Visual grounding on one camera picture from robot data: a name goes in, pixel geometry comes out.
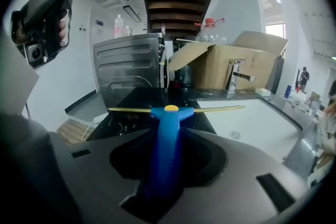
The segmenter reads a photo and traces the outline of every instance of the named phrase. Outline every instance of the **window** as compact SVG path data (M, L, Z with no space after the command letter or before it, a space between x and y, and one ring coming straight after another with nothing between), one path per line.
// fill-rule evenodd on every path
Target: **window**
M286 38L286 28L285 24L278 25L266 25L266 33L275 35L278 37Z

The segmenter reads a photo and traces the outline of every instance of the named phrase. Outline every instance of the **cardboard box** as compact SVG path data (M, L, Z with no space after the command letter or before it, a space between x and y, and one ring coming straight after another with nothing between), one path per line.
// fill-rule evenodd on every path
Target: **cardboard box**
M193 42L186 44L171 58L169 70L176 71L190 65L195 88L224 89L231 59L244 59L240 73L256 77L250 83L237 79L236 89L264 88L275 58L284 50L287 40L260 32L244 31L231 46Z

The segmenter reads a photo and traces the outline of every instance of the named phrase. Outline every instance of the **black slot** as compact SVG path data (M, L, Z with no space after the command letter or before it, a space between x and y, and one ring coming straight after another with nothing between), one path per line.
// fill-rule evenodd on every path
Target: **black slot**
M272 174L266 174L256 177L262 188L271 199L278 212L286 210L295 200L293 197L282 187L279 181Z
M91 152L89 150L81 150L81 151L76 151L72 153L72 156L74 158L78 158L87 154L90 154Z

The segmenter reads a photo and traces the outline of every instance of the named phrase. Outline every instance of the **yellow cap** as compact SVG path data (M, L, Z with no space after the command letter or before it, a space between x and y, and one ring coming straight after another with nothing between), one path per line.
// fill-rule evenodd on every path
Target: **yellow cap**
M164 108L165 111L178 111L178 107L175 106L175 105L167 105L165 108Z

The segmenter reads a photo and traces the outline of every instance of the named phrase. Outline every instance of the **countertop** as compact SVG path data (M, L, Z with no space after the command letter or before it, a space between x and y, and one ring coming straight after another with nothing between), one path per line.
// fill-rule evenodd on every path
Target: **countertop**
M228 94L224 90L137 88L118 107L151 108L172 104L179 107L199 108L198 101L249 99L263 100L301 130L296 144L283 164L306 180L316 155L314 149L316 148L317 126L308 113L288 103L284 98L273 94L269 97L262 97L254 91L237 91L235 94ZM110 112L87 141L126 135L141 129L157 128L158 124L158 120L150 114ZM195 113L180 124L183 127L216 134L204 113Z

